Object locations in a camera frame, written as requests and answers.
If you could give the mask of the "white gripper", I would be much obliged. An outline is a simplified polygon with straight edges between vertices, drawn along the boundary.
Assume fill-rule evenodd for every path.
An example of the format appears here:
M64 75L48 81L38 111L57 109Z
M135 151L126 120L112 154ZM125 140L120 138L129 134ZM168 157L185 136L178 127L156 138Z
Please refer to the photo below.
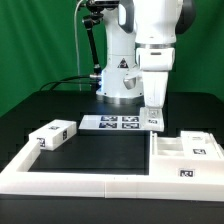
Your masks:
M156 118L162 108L167 89L168 75L175 59L175 49L138 48L136 61L141 71L144 102L149 107L149 116Z

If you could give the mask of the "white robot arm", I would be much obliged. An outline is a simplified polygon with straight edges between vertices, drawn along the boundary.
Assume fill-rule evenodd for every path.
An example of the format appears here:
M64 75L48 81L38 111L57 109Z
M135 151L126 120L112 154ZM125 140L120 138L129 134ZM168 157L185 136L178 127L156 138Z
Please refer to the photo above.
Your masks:
M176 36L194 22L194 0L87 0L93 25L103 22L107 63L97 98L144 102L141 115L162 111Z

